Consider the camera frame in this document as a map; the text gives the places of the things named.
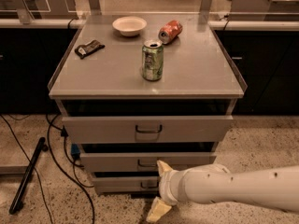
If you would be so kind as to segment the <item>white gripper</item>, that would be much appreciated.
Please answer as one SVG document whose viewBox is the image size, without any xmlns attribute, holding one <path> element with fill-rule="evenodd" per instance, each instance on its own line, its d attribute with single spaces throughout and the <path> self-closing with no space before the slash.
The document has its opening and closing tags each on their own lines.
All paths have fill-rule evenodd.
<svg viewBox="0 0 299 224">
<path fill-rule="evenodd" d="M 162 216 L 167 214 L 172 206 L 178 204 L 178 200 L 175 198 L 171 191 L 171 177 L 176 173 L 175 170 L 164 161 L 157 160 L 158 173 L 160 175 L 159 194 L 160 197 L 156 197 L 151 205 L 146 220 L 149 223 L 157 222 Z"/>
</svg>

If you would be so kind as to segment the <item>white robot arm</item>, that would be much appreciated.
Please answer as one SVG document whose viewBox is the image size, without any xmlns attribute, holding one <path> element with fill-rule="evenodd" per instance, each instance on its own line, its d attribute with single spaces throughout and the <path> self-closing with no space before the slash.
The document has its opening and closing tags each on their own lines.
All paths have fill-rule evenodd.
<svg viewBox="0 0 299 224">
<path fill-rule="evenodd" d="M 236 202 L 284 212 L 299 212 L 299 166 L 232 173 L 221 164 L 178 171 L 157 161 L 159 196 L 149 210 L 154 223 L 178 203 Z"/>
</svg>

